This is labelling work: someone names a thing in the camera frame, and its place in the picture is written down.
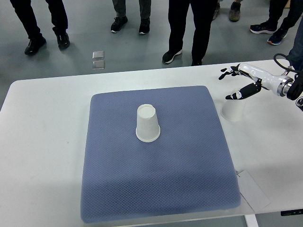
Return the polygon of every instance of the person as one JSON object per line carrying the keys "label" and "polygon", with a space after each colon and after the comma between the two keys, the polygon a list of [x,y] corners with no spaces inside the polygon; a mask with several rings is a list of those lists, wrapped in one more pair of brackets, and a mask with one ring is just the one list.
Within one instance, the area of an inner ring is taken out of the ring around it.
{"label": "person", "polygon": [[[126,4],[125,0],[113,0],[114,9],[116,11],[115,21],[110,30],[117,33],[121,30],[122,26],[127,23],[126,17]],[[139,0],[141,23],[139,33],[145,35],[150,31],[150,15],[151,15],[152,0]]]}
{"label": "person", "polygon": [[303,18],[294,39],[294,46],[287,57],[295,70],[303,70]]}
{"label": "person", "polygon": [[259,25],[251,25],[250,31],[255,34],[272,34],[267,42],[271,45],[279,45],[286,37],[288,29],[296,24],[303,12],[303,0],[291,0],[288,15],[277,29],[278,20],[287,2],[288,0],[270,0],[269,19]]}
{"label": "person", "polygon": [[[213,20],[215,20],[217,18],[217,15],[220,12],[220,1],[223,1],[223,0],[218,0],[216,9],[214,11]],[[241,15],[240,7],[241,7],[241,2],[242,1],[243,0],[235,0],[232,3],[231,9],[229,11],[229,20],[231,22],[237,22],[240,19],[240,15]]]}
{"label": "person", "polygon": [[216,4],[217,0],[169,0],[169,50],[162,57],[164,63],[171,63],[176,55],[182,53],[187,11],[191,5],[196,28],[191,52],[192,66],[202,64]]}
{"label": "person", "polygon": [[[49,11],[52,15],[53,31],[57,37],[58,47],[60,50],[69,47],[70,40],[66,33],[68,27],[67,16],[62,0],[45,0],[48,3]],[[29,44],[24,53],[26,55],[34,55],[41,46],[46,44],[45,38],[40,33],[40,28],[31,6],[31,0],[10,0],[15,13],[22,22],[28,38]]]}

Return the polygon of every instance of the black pants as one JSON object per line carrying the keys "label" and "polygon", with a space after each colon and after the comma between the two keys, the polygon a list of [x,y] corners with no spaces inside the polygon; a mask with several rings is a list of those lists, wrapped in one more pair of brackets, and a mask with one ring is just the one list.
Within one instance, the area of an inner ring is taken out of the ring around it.
{"label": "black pants", "polygon": [[189,5],[191,5],[196,28],[192,58],[193,61],[201,61],[207,50],[216,4],[217,0],[169,0],[169,50],[177,52],[182,49],[186,16]]}
{"label": "black pants", "polygon": [[[268,21],[271,24],[275,26],[278,24],[278,20],[282,16],[287,2],[288,0],[270,0]],[[287,30],[293,27],[300,18],[302,12],[303,0],[291,0],[288,15],[284,18],[281,28]]]}
{"label": "black pants", "polygon": [[[67,16],[62,0],[45,0],[48,3],[49,11],[52,15],[53,31],[57,35],[65,34],[68,27]],[[22,22],[29,39],[39,37],[40,28],[37,26],[37,21],[31,7],[31,0],[10,0],[15,8],[15,12]]]}

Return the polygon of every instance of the textured mat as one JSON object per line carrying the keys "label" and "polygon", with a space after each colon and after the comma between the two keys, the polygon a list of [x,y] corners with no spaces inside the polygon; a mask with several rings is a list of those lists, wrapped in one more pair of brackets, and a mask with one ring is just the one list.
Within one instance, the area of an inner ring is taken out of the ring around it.
{"label": "textured mat", "polygon": [[[159,138],[136,137],[152,104]],[[237,207],[240,192],[213,100],[204,86],[94,95],[81,193],[84,222]]]}

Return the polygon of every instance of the white shoe sole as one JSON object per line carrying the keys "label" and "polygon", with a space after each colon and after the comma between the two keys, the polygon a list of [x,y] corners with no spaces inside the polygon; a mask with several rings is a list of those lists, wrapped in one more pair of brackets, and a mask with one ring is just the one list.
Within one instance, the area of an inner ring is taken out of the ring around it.
{"label": "white shoe sole", "polygon": [[180,50],[179,52],[177,52],[169,61],[165,61],[166,64],[169,64],[171,63],[173,60],[174,60],[174,57],[179,55],[179,54],[182,54],[182,50]]}
{"label": "white shoe sole", "polygon": [[254,33],[254,34],[265,33],[265,34],[271,34],[271,35],[272,35],[273,33],[276,32],[276,31],[271,32],[271,31],[267,31],[267,30],[263,30],[263,31],[256,32],[256,31],[253,31],[253,30],[251,30],[251,29],[250,29],[250,31],[251,31],[252,33]]}

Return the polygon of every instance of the white table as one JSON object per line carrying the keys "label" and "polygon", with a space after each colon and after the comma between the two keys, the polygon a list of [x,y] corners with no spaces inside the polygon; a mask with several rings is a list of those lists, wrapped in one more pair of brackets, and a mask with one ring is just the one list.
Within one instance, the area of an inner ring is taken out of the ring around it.
{"label": "white table", "polygon": [[[249,62],[274,75],[273,61]],[[226,76],[235,64],[31,79],[14,82],[0,111],[0,226],[82,227],[80,192],[94,94],[204,85],[214,100],[235,169],[246,170],[269,198],[258,213],[303,208],[303,113],[294,101],[262,90],[247,100],[238,122],[225,120],[225,96],[252,81]],[[91,226],[138,225],[256,213],[239,207],[114,221]]]}

